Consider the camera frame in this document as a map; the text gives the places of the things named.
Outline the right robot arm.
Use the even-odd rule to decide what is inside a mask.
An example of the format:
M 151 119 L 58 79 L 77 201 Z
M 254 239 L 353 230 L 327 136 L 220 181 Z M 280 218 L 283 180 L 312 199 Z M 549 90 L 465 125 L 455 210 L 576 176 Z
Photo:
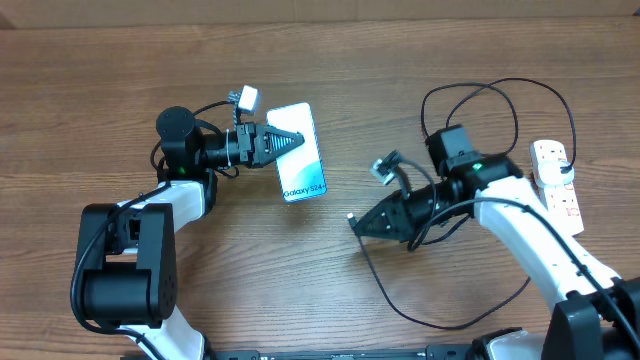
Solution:
M 429 153 L 442 182 L 414 190 L 397 152 L 372 173 L 399 190 L 361 219 L 350 217 L 358 239 L 398 240 L 414 251 L 428 230 L 466 214 L 493 233 L 542 294 L 551 312 L 545 334 L 520 327 L 497 330 L 457 349 L 462 359 L 636 359 L 639 282 L 625 281 L 561 227 L 531 183 L 504 154 L 483 156 L 465 129 L 433 133 Z

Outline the Samsung Galaxy smartphone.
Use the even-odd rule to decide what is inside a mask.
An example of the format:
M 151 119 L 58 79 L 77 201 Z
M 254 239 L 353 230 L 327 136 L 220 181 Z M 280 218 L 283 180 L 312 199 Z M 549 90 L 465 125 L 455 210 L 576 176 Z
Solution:
M 276 159 L 283 199 L 296 202 L 324 195 L 328 188 L 310 105 L 302 102 L 271 109 L 266 121 L 304 139 L 302 145 Z

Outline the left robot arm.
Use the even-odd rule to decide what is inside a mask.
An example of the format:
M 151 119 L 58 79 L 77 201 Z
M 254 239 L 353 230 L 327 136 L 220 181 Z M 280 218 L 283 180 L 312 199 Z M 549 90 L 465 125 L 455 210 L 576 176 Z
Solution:
M 207 337 L 177 307 L 175 235 L 206 216 L 219 176 L 230 168 L 261 168 L 300 148 L 299 132 L 253 122 L 221 132 L 181 106 L 156 120 L 156 189 L 84 208 L 70 286 L 76 321 L 102 335 L 133 340 L 150 359 L 212 359 Z

